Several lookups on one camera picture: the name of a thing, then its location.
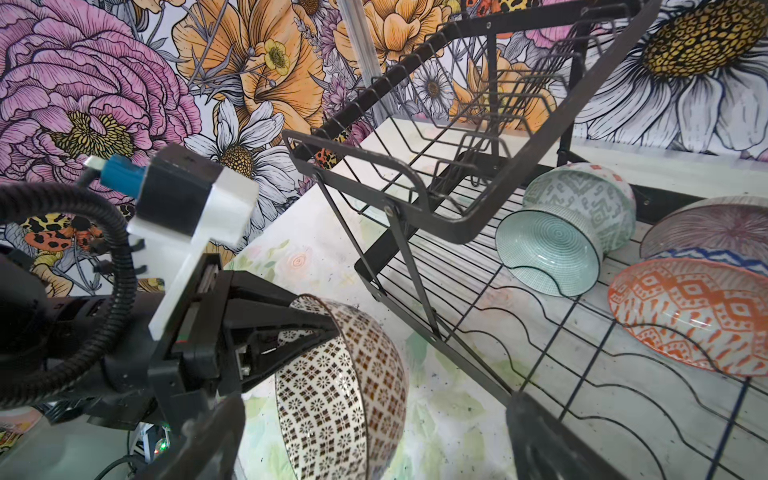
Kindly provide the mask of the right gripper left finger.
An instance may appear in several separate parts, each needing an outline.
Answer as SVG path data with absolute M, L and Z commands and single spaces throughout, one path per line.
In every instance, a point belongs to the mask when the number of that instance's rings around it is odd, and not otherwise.
M 148 463 L 128 456 L 136 479 L 234 479 L 245 429 L 245 404 L 240 392 L 231 393 L 180 429 L 177 443 Z

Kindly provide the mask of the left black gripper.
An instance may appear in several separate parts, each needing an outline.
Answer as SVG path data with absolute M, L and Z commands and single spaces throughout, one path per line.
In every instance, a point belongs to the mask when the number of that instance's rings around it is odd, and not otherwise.
M 93 425 L 179 429 L 217 395 L 245 393 L 339 335 L 327 314 L 289 307 L 295 294 L 205 254 L 159 339 L 149 322 L 157 294 L 136 297 L 130 323 L 96 369 L 106 389 L 89 408 Z

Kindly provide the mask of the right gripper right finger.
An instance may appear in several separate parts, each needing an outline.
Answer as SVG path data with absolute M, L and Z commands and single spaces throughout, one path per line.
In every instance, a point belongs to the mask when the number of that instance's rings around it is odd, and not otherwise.
M 524 392 L 512 394 L 506 423 L 519 479 L 622 479 L 624 475 Z

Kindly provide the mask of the brown diamond pattern bowl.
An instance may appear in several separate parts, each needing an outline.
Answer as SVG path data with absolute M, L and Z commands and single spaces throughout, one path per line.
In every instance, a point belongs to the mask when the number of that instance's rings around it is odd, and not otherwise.
M 390 337 L 367 313 L 304 294 L 291 308 L 339 330 L 275 375 L 278 420 L 299 479 L 379 479 L 402 438 L 408 378 Z

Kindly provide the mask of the orange red pattern bowl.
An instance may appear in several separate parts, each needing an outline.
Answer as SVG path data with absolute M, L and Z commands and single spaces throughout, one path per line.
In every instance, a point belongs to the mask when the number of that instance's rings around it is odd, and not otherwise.
M 695 368 L 767 375 L 767 277 L 709 260 L 628 267 L 608 289 L 617 323 L 651 350 Z

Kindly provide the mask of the green geometric pattern bowl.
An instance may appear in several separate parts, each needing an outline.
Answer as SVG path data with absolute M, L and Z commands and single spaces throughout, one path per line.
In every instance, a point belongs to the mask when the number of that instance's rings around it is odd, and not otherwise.
M 614 171 L 572 163 L 536 177 L 525 189 L 525 207 L 557 205 L 589 219 L 605 253 L 624 247 L 636 229 L 636 199 Z

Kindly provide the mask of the blue triangle pattern bowl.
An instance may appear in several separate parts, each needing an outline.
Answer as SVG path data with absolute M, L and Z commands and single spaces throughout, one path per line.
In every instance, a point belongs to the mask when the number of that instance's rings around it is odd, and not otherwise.
M 765 262 L 743 256 L 727 249 L 708 249 L 701 247 L 669 249 L 648 257 L 648 260 L 658 259 L 706 260 L 767 276 L 767 264 Z

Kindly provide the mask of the pink striped bowl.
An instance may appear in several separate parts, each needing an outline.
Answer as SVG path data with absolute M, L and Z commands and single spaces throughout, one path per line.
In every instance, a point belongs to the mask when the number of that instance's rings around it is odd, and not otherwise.
M 694 202 L 664 217 L 644 236 L 640 257 L 668 250 L 727 250 L 767 261 L 767 199 L 724 196 Z

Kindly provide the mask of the teal concentric pattern bowl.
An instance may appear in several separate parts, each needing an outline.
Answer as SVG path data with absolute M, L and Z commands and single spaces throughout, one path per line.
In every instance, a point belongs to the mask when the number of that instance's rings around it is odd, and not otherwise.
M 545 295 L 580 296 L 601 273 L 603 250 L 590 221 L 564 207 L 534 205 L 507 215 L 495 246 L 514 277 Z

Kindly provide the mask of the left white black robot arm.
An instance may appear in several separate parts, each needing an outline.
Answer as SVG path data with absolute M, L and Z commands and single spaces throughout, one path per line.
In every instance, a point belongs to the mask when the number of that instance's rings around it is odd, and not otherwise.
M 301 355 L 337 337 L 327 314 L 294 307 L 295 295 L 201 257 L 159 338 L 150 321 L 162 295 L 140 292 L 116 343 L 61 393 L 87 400 L 92 423 L 173 430 L 220 397 L 249 391 Z M 49 373 L 79 351 L 106 319 L 107 298 L 49 298 L 10 258 L 1 263 L 1 376 Z

